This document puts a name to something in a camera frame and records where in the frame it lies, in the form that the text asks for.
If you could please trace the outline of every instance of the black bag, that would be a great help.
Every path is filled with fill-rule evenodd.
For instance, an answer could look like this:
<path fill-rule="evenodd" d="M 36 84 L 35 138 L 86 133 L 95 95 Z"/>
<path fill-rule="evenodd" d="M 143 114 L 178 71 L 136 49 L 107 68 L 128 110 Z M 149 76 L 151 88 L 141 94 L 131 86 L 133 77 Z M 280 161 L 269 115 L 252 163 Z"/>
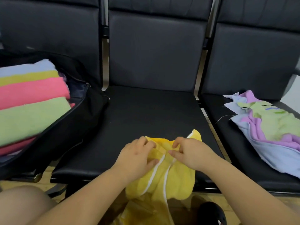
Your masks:
<path fill-rule="evenodd" d="M 88 74 L 81 62 L 68 56 L 39 52 L 30 55 L 2 54 L 0 67 L 33 64 L 43 59 L 49 59 L 59 72 L 66 75 L 70 102 L 76 105 L 14 158 L 0 163 L 0 180 L 46 167 L 52 160 L 60 158 L 70 148 L 80 144 L 85 135 L 98 124 L 101 111 L 108 102 L 99 79 Z"/>

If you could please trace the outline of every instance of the pile of fabric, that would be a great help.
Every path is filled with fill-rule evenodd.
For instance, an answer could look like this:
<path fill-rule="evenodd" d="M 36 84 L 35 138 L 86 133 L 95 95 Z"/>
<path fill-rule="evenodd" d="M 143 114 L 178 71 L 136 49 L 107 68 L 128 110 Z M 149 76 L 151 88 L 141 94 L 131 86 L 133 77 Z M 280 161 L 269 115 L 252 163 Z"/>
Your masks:
<path fill-rule="evenodd" d="M 0 162 L 18 154 L 75 104 L 48 59 L 0 68 Z"/>
<path fill-rule="evenodd" d="M 201 140 L 197 130 L 188 136 Z M 159 163 L 142 178 L 126 187 L 129 199 L 124 211 L 114 220 L 113 224 L 165 224 L 173 225 L 167 199 L 184 200 L 188 198 L 195 184 L 195 170 L 177 161 L 167 152 L 179 150 L 172 148 L 174 141 L 161 138 L 149 138 L 156 143 L 148 158 L 159 159 Z"/>
<path fill-rule="evenodd" d="M 231 118 L 258 155 L 273 169 L 300 178 L 300 120 L 294 114 L 255 98 L 252 91 L 224 95 L 238 115 Z"/>

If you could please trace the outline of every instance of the loose thread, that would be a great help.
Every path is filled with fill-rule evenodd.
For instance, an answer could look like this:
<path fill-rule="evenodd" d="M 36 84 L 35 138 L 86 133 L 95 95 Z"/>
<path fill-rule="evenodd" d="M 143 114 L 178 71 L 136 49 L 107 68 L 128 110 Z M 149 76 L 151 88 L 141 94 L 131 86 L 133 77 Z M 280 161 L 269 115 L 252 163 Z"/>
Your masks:
<path fill-rule="evenodd" d="M 222 116 L 222 117 L 225 117 L 225 116 L 235 116 L 235 115 L 224 115 L 224 116 Z M 222 117 L 221 117 L 221 118 L 222 118 Z M 221 118 L 220 118 L 219 120 L 221 120 Z M 218 120 L 218 121 L 219 121 L 219 120 Z M 217 123 L 218 121 L 216 121 L 216 123 Z"/>

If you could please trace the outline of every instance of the yellow fabric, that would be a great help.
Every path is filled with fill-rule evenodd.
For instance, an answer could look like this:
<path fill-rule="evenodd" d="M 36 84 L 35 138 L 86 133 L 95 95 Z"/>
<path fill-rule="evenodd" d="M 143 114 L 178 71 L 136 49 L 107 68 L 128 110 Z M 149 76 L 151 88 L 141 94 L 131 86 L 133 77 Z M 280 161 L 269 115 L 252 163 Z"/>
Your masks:
<path fill-rule="evenodd" d="M 21 75 L 12 75 L 0 78 L 0 86 L 22 83 L 27 81 L 44 80 L 51 77 L 59 77 L 56 70 L 49 70 L 43 72 L 30 72 Z"/>
<path fill-rule="evenodd" d="M 129 202 L 113 224 L 173 225 L 167 199 L 183 200 L 193 191 L 195 170 L 188 168 L 167 153 L 168 150 L 178 151 L 179 146 L 173 149 L 174 141 L 146 138 L 156 143 L 156 148 L 150 152 L 148 159 L 159 159 L 160 162 L 142 178 L 126 187 Z M 201 135 L 197 130 L 193 130 L 189 138 L 201 140 Z"/>

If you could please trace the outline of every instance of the green fabric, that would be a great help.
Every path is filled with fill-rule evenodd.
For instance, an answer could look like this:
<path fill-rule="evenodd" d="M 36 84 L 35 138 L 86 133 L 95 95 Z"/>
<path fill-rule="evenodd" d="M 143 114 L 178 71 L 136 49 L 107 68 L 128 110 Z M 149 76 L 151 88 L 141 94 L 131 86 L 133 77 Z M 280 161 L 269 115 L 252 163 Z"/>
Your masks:
<path fill-rule="evenodd" d="M 0 110 L 0 147 L 41 133 L 70 109 L 59 97 Z"/>
<path fill-rule="evenodd" d="M 287 133 L 300 136 L 300 120 L 293 114 L 282 109 L 268 109 L 277 107 L 266 101 L 238 102 L 238 105 L 252 109 L 253 117 L 262 120 L 260 127 L 267 140 L 280 141 L 282 135 Z"/>

